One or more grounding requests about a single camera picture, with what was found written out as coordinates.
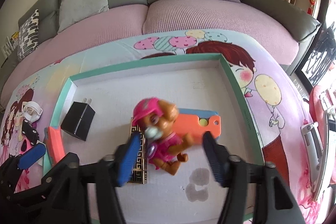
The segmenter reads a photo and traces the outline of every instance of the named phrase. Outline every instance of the screw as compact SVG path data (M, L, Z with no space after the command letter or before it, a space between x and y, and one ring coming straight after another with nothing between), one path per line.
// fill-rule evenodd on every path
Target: screw
M112 161L114 160L114 155L106 155L104 158L103 158L104 161Z
M78 163L73 161L73 162L68 164L68 167L71 168L71 169L78 168Z
M271 161L266 161L265 166L268 167L268 168L275 168L276 165L274 163L272 163Z
M229 160L233 162L240 162L240 157L237 155L230 155Z

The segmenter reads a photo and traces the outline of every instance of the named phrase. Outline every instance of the pink cheek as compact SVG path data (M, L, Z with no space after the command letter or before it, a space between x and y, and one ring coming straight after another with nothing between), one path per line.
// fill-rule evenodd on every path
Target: pink cheek
M244 82L250 82L253 78L253 74L250 71L244 70L240 73L240 78Z

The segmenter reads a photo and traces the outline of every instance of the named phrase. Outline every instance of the pink helmet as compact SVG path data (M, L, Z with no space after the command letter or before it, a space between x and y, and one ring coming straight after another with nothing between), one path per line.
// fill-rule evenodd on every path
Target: pink helmet
M163 115L163 112L158 105L158 101L159 99L156 97L145 98L141 100L133 110L132 126L136 126L140 119L152 112L161 117Z

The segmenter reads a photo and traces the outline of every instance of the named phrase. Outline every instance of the toy dog figurine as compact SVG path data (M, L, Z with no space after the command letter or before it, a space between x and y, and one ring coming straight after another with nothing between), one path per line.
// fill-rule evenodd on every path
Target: toy dog figurine
M158 98L141 100L133 111L132 126L138 125L146 138L152 140L148 147L150 164L175 175L181 162L188 161L188 155L182 152L194 144L187 133L182 138L172 131L173 123L179 111L175 104Z

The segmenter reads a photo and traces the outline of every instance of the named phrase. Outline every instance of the white tray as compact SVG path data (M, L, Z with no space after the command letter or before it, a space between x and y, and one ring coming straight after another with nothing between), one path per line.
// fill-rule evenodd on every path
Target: white tray
M63 144L66 153L78 154L81 165L94 163L127 141L134 106L143 98L155 96L181 108L217 111L222 125L218 143L247 162L262 164L252 118L230 72L221 55L196 54L138 60L81 73L70 77L63 87L51 126L62 123L72 102L91 98L96 113L86 142L63 132ZM127 184L117 189L127 223L217 222L227 189L215 182L200 145L187 153L189 161L181 164L175 176L148 165L147 184ZM210 170L209 184L196 186L196 190L208 189L204 202L190 202L186 196L189 177L197 168ZM94 185L89 185L89 192L91 216L99 219ZM254 190L250 187L246 218L251 217L253 205Z

